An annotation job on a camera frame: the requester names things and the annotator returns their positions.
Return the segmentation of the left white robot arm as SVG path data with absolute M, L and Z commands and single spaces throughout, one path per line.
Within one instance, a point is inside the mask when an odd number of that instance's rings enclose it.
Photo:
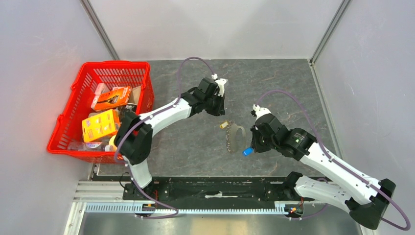
M 225 86 L 227 80 L 203 78 L 197 87 L 180 94 L 172 102 L 147 113 L 128 112 L 115 136 L 115 156 L 122 155 L 136 184 L 135 194 L 142 200 L 152 197 L 154 188 L 147 158 L 153 137 L 162 129 L 202 111 L 218 117 L 225 114 Z

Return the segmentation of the blue key tag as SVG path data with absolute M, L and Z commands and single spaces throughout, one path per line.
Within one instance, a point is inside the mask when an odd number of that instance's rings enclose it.
M 254 149 L 252 147 L 248 147 L 245 150 L 242 151 L 243 156 L 248 156 L 254 152 Z

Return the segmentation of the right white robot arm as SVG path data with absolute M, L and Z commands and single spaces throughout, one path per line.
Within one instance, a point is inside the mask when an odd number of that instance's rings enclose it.
M 364 174 L 320 146 L 316 137 L 301 128 L 287 129 L 269 109 L 254 105 L 250 128 L 255 153 L 275 150 L 327 176 L 334 185 L 291 172 L 283 183 L 288 200 L 312 198 L 342 209 L 358 224 L 376 230 L 389 206 L 396 184 Z

